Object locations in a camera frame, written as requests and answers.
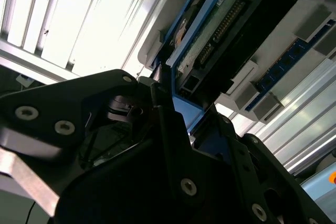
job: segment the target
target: orange object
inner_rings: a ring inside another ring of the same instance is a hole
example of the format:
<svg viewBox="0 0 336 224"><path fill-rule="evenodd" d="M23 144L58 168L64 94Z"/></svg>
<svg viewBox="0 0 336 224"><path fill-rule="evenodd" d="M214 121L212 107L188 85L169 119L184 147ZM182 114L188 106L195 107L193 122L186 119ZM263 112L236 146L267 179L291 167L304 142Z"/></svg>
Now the orange object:
<svg viewBox="0 0 336 224"><path fill-rule="evenodd" d="M336 184L336 172L332 173L329 177L330 183Z"/></svg>

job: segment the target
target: gray metal surface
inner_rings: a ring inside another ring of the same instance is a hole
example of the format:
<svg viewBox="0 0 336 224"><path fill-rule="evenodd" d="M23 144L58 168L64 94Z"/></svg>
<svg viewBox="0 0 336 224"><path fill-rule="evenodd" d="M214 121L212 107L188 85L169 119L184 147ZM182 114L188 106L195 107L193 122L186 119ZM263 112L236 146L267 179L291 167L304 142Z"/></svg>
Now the gray metal surface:
<svg viewBox="0 0 336 224"><path fill-rule="evenodd" d="M11 176L50 216L59 196L16 154L0 148L0 172Z"/></svg>

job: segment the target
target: silver screw head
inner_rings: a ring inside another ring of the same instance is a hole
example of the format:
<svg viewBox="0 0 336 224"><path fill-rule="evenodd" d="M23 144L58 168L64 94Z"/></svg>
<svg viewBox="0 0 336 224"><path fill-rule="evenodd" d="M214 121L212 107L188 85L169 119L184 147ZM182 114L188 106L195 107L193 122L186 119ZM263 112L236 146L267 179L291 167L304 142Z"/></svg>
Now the silver screw head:
<svg viewBox="0 0 336 224"><path fill-rule="evenodd" d="M132 81L132 79L131 78L129 78L128 76L124 76L124 77L122 77L126 82L131 82Z"/></svg>
<svg viewBox="0 0 336 224"><path fill-rule="evenodd" d="M223 117L223 120L224 120L224 122L226 122L226 123L230 123L230 122L231 122L230 119L227 118L226 116Z"/></svg>
<svg viewBox="0 0 336 224"><path fill-rule="evenodd" d="M309 223L310 224L318 224L317 221L315 221L313 218L309 218Z"/></svg>
<svg viewBox="0 0 336 224"><path fill-rule="evenodd" d="M21 120L31 121L38 117L38 111L31 106L21 106L15 110L15 115Z"/></svg>
<svg viewBox="0 0 336 224"><path fill-rule="evenodd" d="M257 216L258 219L261 220L262 222L265 222L267 220L266 212L259 204L254 203L252 205L252 211L255 214L255 216Z"/></svg>
<svg viewBox="0 0 336 224"><path fill-rule="evenodd" d="M69 121L61 120L55 123L55 131L60 135L71 135L75 132L75 125Z"/></svg>
<svg viewBox="0 0 336 224"><path fill-rule="evenodd" d="M194 196L197 193L197 187L195 183L191 179L188 179L188 178L183 178L181 180L181 188L182 188L182 191L184 191L189 196Z"/></svg>
<svg viewBox="0 0 336 224"><path fill-rule="evenodd" d="M258 140L254 136L252 137L252 140L255 144L259 143Z"/></svg>

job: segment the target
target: blue plastic frame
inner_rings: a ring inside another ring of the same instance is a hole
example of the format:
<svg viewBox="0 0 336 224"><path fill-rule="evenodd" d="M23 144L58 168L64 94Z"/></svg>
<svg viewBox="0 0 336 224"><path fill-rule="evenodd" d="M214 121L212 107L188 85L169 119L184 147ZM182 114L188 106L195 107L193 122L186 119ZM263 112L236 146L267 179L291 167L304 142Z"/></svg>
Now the blue plastic frame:
<svg viewBox="0 0 336 224"><path fill-rule="evenodd" d="M187 0L184 5L182 11L179 13L168 33L164 37L164 42L167 41L169 35L173 32L177 23L179 22L181 16L183 15L184 10L188 6L190 0ZM196 18L194 19L192 25L189 30L185 34L181 44L179 47L172 53L170 58L167 60L166 64L172 67L172 93L173 93L173 101L176 111L180 112L183 115L186 127L188 132L192 130L192 128L202 119L205 111L200 106L180 97L175 93L175 70L176 65L178 64L180 58L185 53L186 49L192 42L193 38L199 31L202 23L206 19L207 15L211 12L212 8L216 4L217 0L206 0L199 10Z"/></svg>

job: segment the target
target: blue circuit board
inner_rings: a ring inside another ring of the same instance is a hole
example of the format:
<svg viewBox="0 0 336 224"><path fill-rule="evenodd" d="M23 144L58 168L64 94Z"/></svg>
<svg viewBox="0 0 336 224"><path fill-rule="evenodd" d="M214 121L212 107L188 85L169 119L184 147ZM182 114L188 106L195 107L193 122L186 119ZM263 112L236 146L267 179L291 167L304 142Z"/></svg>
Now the blue circuit board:
<svg viewBox="0 0 336 224"><path fill-rule="evenodd" d="M282 54L275 64L268 69L264 76L255 84L260 94L246 107L250 111L274 85L325 35L336 23L329 20L309 41L296 39L293 44Z"/></svg>

